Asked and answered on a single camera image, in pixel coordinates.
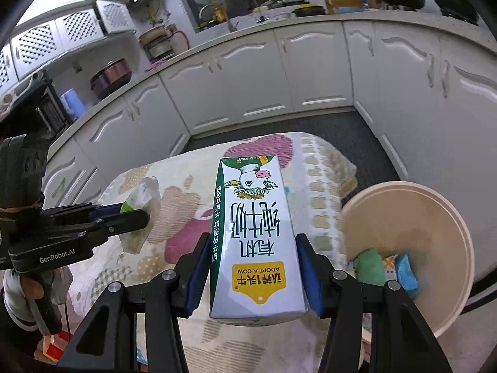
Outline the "white gloved left hand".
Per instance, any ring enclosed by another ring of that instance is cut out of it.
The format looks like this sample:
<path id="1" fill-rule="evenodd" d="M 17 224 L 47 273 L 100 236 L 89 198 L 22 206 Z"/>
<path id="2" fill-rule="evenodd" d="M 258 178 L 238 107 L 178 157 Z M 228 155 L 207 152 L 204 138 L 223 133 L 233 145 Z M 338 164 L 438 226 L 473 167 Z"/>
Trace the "white gloved left hand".
<path id="1" fill-rule="evenodd" d="M 73 275 L 64 266 L 41 273 L 41 282 L 7 269 L 3 276 L 2 305 L 9 320 L 22 332 L 55 335 L 62 331 L 60 305 L 68 297 Z"/>

